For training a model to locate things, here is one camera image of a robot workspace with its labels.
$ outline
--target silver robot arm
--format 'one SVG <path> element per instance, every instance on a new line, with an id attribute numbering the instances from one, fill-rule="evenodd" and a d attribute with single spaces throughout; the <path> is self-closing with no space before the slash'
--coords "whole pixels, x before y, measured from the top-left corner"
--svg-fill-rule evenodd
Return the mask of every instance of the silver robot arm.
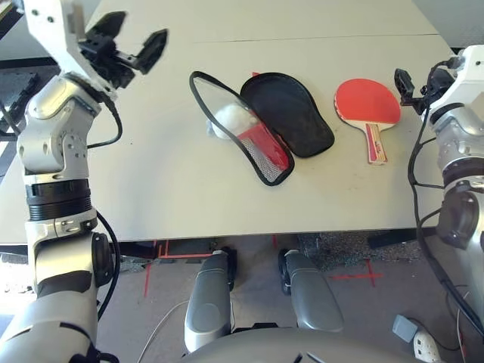
<path id="1" fill-rule="evenodd" d="M 95 348 L 98 317 L 106 308 L 103 303 L 98 309 L 98 288 L 116 279 L 116 268 L 108 237 L 93 231 L 98 219 L 105 220 L 91 205 L 87 135 L 101 112 L 100 102 L 117 116 L 116 88 L 129 84 L 132 69 L 149 72 L 163 52 L 167 31 L 153 33 L 137 56 L 126 55 L 113 40 L 124 13 L 106 15 L 85 33 L 82 6 L 74 0 L 24 0 L 16 5 L 61 74 L 28 103 L 26 128 L 17 141 L 37 300 L 4 332 L 0 361 L 117 361 Z M 97 70 L 104 71 L 103 77 Z M 121 131 L 113 140 L 91 146 L 113 143 Z M 110 239 L 116 242 L 115 236 Z"/>
<path id="2" fill-rule="evenodd" d="M 410 76 L 396 70 L 395 81 L 402 105 L 411 105 L 428 121 L 439 146 L 438 166 L 444 181 L 444 200 L 437 234 L 455 248 L 469 285 L 475 312 L 474 327 L 484 331 L 484 120 L 474 111 L 484 102 L 484 45 L 466 48 L 446 62 L 456 77 L 437 68 L 423 98 L 413 98 Z M 435 259 L 437 278 L 451 284 Z M 458 304 L 464 300 L 458 298 Z"/>

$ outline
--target red paddle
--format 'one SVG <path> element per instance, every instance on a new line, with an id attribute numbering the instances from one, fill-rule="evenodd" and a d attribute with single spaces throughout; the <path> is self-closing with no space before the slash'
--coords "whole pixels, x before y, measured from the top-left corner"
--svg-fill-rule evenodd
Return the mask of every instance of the red paddle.
<path id="1" fill-rule="evenodd" d="M 386 163 L 380 132 L 400 120 L 400 105 L 392 92 L 370 79 L 350 79 L 338 87 L 334 106 L 342 121 L 365 133 L 368 162 Z"/>

